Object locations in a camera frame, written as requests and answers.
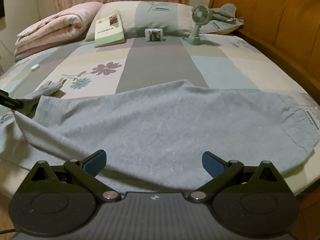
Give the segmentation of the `small green tissue pack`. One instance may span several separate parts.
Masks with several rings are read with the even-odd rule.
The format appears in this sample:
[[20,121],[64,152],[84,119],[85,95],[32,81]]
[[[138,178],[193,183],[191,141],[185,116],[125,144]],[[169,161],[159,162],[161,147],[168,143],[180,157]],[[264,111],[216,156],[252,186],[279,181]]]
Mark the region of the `small green tissue pack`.
[[145,29],[146,42],[158,42],[163,41],[163,29],[162,28],[148,28]]

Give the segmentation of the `grey sweatpants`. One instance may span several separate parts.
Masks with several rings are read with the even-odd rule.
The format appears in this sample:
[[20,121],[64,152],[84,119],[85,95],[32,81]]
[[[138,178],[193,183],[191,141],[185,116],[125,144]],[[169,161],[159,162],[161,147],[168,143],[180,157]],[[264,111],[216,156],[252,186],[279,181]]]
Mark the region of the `grey sweatpants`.
[[196,87],[187,80],[114,95],[63,100],[61,83],[25,96],[1,117],[1,159],[31,169],[107,153],[99,179],[117,191],[192,190],[210,177],[205,151],[280,173],[311,155],[319,131],[295,99],[251,89]]

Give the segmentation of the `black wall television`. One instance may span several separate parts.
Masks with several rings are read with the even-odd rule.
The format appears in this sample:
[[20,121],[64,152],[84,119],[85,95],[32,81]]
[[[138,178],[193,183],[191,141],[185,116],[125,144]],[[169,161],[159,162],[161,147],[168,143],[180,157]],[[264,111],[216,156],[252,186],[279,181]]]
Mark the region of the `black wall television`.
[[0,18],[5,17],[4,0],[0,0]]

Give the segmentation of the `patchwork pillow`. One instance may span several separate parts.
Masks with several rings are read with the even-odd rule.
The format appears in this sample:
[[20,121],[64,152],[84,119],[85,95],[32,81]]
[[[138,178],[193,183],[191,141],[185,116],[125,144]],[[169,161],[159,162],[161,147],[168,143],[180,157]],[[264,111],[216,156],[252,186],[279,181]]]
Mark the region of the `patchwork pillow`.
[[161,28],[165,36],[188,37],[194,28],[192,6],[151,1],[119,1],[104,4],[96,14],[85,40],[93,41],[95,24],[118,10],[125,38],[143,37],[145,29]]

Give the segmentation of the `pink folded quilt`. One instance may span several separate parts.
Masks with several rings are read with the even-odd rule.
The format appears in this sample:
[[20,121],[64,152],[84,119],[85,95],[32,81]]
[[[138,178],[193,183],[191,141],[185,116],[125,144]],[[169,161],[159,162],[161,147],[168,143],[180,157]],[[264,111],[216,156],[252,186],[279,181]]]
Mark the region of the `pink folded quilt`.
[[86,2],[50,15],[17,34],[15,57],[37,53],[67,43],[87,31],[101,9],[101,2]]

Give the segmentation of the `green handheld fan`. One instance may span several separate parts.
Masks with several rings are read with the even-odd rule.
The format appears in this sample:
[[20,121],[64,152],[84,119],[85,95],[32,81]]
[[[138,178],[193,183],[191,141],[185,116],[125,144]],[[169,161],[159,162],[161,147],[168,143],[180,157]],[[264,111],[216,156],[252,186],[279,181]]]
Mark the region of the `green handheld fan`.
[[200,28],[210,22],[212,19],[212,11],[205,5],[198,5],[192,9],[191,18],[195,25],[193,31],[187,38],[187,43],[197,46],[201,40]]

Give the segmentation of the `small white oval case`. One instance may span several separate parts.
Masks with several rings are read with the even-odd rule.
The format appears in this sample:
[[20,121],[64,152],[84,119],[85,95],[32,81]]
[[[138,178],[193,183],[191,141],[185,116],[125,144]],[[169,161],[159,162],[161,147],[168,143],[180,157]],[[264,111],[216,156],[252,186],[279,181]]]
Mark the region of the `small white oval case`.
[[39,64],[35,64],[35,65],[33,65],[30,69],[31,69],[31,71],[33,72],[33,71],[39,69],[39,67],[40,67]]

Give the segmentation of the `patchwork floral bed sheet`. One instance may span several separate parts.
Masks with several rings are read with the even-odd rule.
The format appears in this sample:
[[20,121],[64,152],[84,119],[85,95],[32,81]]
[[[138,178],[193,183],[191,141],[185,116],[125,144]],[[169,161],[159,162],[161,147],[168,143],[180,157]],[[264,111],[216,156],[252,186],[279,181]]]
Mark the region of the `patchwork floral bed sheet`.
[[[39,64],[39,69],[31,67]],[[62,82],[66,100],[110,95],[176,80],[214,89],[253,89],[293,97],[319,127],[319,105],[275,63],[237,36],[208,34],[200,46],[179,37],[163,42],[131,38],[95,48],[75,42],[16,62],[2,77],[1,89],[20,98],[45,82]]]

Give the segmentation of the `wooden headboard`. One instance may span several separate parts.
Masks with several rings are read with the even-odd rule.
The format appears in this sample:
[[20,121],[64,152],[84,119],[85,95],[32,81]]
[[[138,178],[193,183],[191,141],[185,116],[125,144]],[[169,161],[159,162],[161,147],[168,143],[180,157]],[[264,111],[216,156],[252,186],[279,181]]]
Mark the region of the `wooden headboard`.
[[319,0],[210,0],[237,7],[236,34],[259,49],[319,102]]

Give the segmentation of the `green white book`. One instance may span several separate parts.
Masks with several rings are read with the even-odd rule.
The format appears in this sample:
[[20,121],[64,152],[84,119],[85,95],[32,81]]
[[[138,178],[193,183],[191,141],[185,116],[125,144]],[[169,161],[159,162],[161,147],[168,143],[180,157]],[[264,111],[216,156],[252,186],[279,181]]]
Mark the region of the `green white book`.
[[96,21],[94,47],[100,48],[125,42],[124,28],[119,10]]

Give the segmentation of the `grey folded garment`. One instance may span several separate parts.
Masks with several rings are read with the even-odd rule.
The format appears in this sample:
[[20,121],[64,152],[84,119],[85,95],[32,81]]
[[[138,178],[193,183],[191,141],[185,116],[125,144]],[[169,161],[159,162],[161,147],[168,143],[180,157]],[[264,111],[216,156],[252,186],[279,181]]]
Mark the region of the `grey folded garment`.
[[212,20],[217,20],[224,23],[240,23],[244,24],[242,17],[236,17],[236,6],[232,3],[224,4],[220,8],[211,8]]

